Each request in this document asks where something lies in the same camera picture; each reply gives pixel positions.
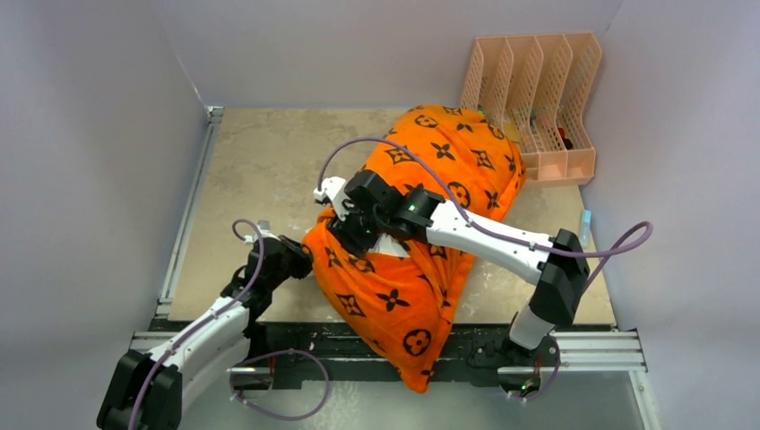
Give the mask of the white pillow insert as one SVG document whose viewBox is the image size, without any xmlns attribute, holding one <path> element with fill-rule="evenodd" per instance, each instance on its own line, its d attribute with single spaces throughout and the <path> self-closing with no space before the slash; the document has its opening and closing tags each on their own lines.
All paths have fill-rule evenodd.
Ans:
<svg viewBox="0 0 760 430">
<path fill-rule="evenodd" d="M 375 245 L 369 250 L 371 254 L 382 254 L 397 257 L 400 259 L 408 258 L 410 252 L 403 242 L 399 242 L 392 236 L 382 234 L 377 239 Z"/>
</svg>

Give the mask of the orange patterned pillowcase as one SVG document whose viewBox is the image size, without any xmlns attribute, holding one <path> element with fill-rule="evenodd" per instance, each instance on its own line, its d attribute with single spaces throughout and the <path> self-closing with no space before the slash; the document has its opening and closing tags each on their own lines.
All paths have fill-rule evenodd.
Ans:
<svg viewBox="0 0 760 430">
<path fill-rule="evenodd" d="M 421 105 L 401 115 L 364 162 L 401 192 L 422 186 L 452 193 L 480 216 L 504 219 L 523 187 L 525 167 L 517 146 L 481 113 L 459 107 Z M 331 306 L 363 340 L 390 343 L 415 329 L 432 334 L 434 350 L 420 360 L 398 347 L 385 357 L 400 367 L 412 391 L 428 389 L 412 371 L 436 360 L 455 317 L 475 257 L 451 248 L 409 241 L 410 256 L 357 257 L 328 231 L 324 210 L 303 237 L 317 284 Z"/>
</svg>

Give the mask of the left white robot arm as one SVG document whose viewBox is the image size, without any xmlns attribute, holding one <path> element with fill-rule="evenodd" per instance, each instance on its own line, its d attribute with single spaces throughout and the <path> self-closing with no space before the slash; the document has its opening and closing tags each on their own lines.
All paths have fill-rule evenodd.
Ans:
<svg viewBox="0 0 760 430">
<path fill-rule="evenodd" d="M 266 236 L 201 317 L 146 352 L 117 362 L 96 425 L 100 429 L 176 429 L 191 403 L 228 368 L 269 362 L 274 352 L 257 320 L 274 290 L 303 279 L 312 257 L 299 242 Z"/>
</svg>

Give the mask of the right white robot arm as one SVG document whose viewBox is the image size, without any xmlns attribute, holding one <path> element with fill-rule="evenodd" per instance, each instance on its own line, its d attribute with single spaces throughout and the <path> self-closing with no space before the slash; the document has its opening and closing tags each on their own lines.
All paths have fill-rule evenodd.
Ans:
<svg viewBox="0 0 760 430">
<path fill-rule="evenodd" d="M 409 241 L 451 248 L 509 270 L 535 287 L 514 317 L 503 341 L 505 357 L 523 365 L 558 326 L 573 323 L 590 276 L 578 236 L 554 236 L 512 228 L 476 215 L 422 186 L 401 193 L 371 170 L 352 179 L 332 176 L 314 190 L 315 201 L 331 205 L 328 229 L 348 253 L 406 256 Z"/>
</svg>

